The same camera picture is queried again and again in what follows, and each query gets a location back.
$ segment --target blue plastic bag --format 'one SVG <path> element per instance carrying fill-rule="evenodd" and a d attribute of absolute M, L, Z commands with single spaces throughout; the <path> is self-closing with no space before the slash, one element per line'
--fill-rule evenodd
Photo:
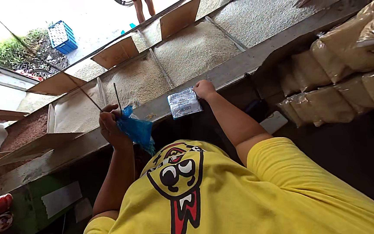
<path fill-rule="evenodd" d="M 153 123 L 146 120 L 131 118 L 132 106 L 127 106 L 122 110 L 122 117 L 116 122 L 118 128 L 127 134 L 129 138 L 138 143 L 151 156 L 155 154 L 154 140 L 151 137 Z"/>

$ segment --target white paper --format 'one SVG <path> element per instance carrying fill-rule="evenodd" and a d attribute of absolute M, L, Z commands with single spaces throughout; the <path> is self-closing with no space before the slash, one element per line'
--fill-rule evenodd
<path fill-rule="evenodd" d="M 85 218 L 93 214 L 93 208 L 90 204 L 89 198 L 85 198 L 79 201 L 74 206 L 74 216 L 76 217 L 76 223 L 84 220 Z"/>
<path fill-rule="evenodd" d="M 79 182 L 75 181 L 41 197 L 46 206 L 47 218 L 53 217 L 73 202 L 82 198 Z"/>
<path fill-rule="evenodd" d="M 268 118 L 264 119 L 260 125 L 269 133 L 273 134 L 282 126 L 286 125 L 288 120 L 278 111 L 275 111 Z"/>

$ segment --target hand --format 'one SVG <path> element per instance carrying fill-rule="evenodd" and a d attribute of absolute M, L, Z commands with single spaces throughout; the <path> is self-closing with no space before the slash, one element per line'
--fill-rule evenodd
<path fill-rule="evenodd" d="M 120 111 L 117 110 L 118 107 L 118 104 L 108 104 L 102 109 L 99 115 L 101 134 L 114 149 L 122 146 L 130 146 L 132 148 L 132 141 L 130 138 L 125 133 L 121 132 L 116 125 L 115 116 L 121 116 Z"/>
<path fill-rule="evenodd" d="M 197 82 L 193 87 L 193 91 L 197 94 L 197 96 L 204 100 L 216 93 L 214 85 L 208 80 L 200 80 Z"/>

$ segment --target grass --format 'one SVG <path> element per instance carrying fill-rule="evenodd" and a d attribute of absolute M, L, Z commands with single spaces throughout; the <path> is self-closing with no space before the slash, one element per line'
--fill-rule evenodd
<path fill-rule="evenodd" d="M 41 47 L 41 40 L 48 38 L 46 29 L 38 28 L 30 30 L 27 35 L 20 37 L 26 45 L 29 45 L 37 54 Z M 16 70 L 17 66 L 25 61 L 33 61 L 35 58 L 13 37 L 0 41 L 0 66 Z"/>

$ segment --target blue crate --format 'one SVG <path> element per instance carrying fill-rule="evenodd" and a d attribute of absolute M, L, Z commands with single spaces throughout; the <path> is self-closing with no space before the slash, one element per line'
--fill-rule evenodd
<path fill-rule="evenodd" d="M 48 30 L 52 48 L 55 48 L 65 55 L 77 49 L 73 31 L 62 20 L 51 25 Z"/>

